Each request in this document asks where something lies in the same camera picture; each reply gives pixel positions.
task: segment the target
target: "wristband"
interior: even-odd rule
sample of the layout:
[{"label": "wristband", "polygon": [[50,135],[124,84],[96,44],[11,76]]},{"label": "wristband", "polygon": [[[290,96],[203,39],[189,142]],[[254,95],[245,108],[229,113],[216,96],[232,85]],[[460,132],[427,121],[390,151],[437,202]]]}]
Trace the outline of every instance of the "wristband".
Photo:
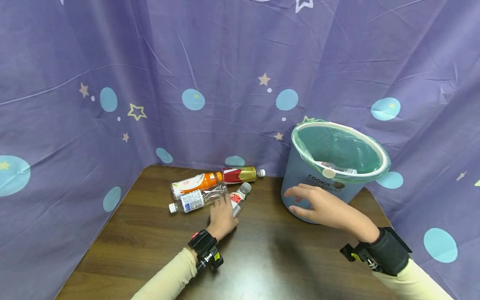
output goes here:
[{"label": "wristband", "polygon": [[373,243],[360,242],[355,248],[345,245],[340,252],[351,262],[367,262],[374,272],[397,276],[408,263],[412,250],[391,227],[378,228],[380,236]]},{"label": "wristband", "polygon": [[204,269],[209,262],[213,269],[218,269],[223,264],[223,257],[216,248],[217,240],[208,231],[202,229],[195,233],[188,245],[197,253],[197,272]]}]

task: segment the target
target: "blue trash can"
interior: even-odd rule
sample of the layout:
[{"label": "blue trash can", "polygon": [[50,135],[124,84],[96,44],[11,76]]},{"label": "blue trash can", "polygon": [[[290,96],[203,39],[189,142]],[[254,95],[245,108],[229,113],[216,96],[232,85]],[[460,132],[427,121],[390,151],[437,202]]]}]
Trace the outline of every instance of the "blue trash can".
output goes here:
[{"label": "blue trash can", "polygon": [[[325,167],[322,162],[355,169],[357,174]],[[323,120],[297,125],[283,178],[283,204],[311,209],[307,200],[296,202],[295,197],[283,195],[299,183],[318,186],[348,203],[367,182],[379,179],[389,168],[387,152],[374,139],[351,127]]]}]

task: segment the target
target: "light blue dot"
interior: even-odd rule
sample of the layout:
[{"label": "light blue dot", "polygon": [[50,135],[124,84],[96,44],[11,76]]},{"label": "light blue dot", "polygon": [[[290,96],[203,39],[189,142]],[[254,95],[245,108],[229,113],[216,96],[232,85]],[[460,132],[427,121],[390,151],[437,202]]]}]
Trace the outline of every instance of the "light blue dot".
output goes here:
[{"label": "light blue dot", "polygon": [[114,210],[120,201],[120,196],[121,196],[120,187],[116,186],[113,189],[111,189],[103,198],[103,209],[105,209],[107,213]]},{"label": "light blue dot", "polygon": [[29,180],[30,165],[26,161],[16,156],[0,156],[0,197],[21,191]]},{"label": "light blue dot", "polygon": [[403,185],[403,177],[397,172],[388,172],[377,180],[377,183],[388,189],[398,189]]},{"label": "light blue dot", "polygon": [[200,110],[204,108],[205,98],[199,91],[189,88],[181,94],[181,100],[186,108],[191,110]]},{"label": "light blue dot", "polygon": [[286,89],[278,94],[275,104],[279,110],[291,110],[298,102],[299,94],[292,89]]},{"label": "light blue dot", "polygon": [[173,161],[173,157],[164,148],[157,148],[156,156],[158,156],[164,164],[169,164]]},{"label": "light blue dot", "polygon": [[103,110],[113,112],[117,109],[117,104],[117,94],[109,87],[102,88],[100,91],[100,105]]},{"label": "light blue dot", "polygon": [[423,236],[423,244],[428,254],[441,263],[451,263],[458,257],[454,238],[445,230],[430,228]]},{"label": "light blue dot", "polygon": [[245,160],[240,156],[229,156],[225,158],[225,164],[229,167],[243,167]]},{"label": "light blue dot", "polygon": [[380,121],[388,121],[395,118],[400,112],[400,102],[395,98],[383,98],[375,102],[372,106],[372,115]]}]

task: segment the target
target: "white rim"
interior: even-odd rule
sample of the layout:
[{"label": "white rim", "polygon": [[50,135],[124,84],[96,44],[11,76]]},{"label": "white rim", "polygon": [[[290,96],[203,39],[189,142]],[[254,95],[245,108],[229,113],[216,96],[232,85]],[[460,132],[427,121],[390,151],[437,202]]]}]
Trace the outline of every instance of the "white rim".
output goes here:
[{"label": "white rim", "polygon": [[[333,122],[304,123],[304,124],[299,125],[297,127],[297,132],[299,132],[302,129],[308,128],[308,127],[330,127],[330,128],[337,128],[337,129],[343,130],[345,132],[351,133],[352,135],[355,135],[356,137],[362,139],[368,145],[370,145],[375,150],[378,157],[380,158],[380,162],[381,162],[380,168],[378,168],[378,170],[375,170],[373,172],[365,173],[365,174],[351,174],[351,173],[345,173],[345,172],[340,172],[340,171],[334,170],[335,173],[340,174],[340,175],[347,175],[347,176],[350,176],[350,177],[370,177],[370,176],[375,176],[375,175],[378,175],[378,174],[382,173],[385,170],[385,168],[387,167],[388,159],[387,159],[387,156],[385,155],[385,152],[383,152],[382,148],[377,143],[375,143],[370,137],[366,136],[365,134],[363,134],[363,133],[361,133],[361,132],[359,132],[359,131],[351,128],[351,127],[348,127],[348,126],[345,126],[345,125],[340,125],[340,124],[333,123]],[[292,142],[295,145],[295,147],[298,148],[298,145],[297,145],[297,142],[295,141],[295,139],[292,139]],[[316,162],[315,165],[318,166],[318,167],[321,167],[322,169],[327,169],[325,166],[321,165],[318,162]]]}]

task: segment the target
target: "purple fabric backdrop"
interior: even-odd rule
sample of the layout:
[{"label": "purple fabric backdrop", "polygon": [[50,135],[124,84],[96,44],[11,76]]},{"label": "purple fabric backdrop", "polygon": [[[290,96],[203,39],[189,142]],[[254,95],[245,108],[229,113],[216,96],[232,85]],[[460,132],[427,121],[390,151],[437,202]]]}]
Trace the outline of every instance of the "purple fabric backdrop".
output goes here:
[{"label": "purple fabric backdrop", "polygon": [[0,7],[2,299],[54,298],[143,168],[282,176],[307,118],[385,147],[369,189],[448,293],[480,298],[480,2]]}]

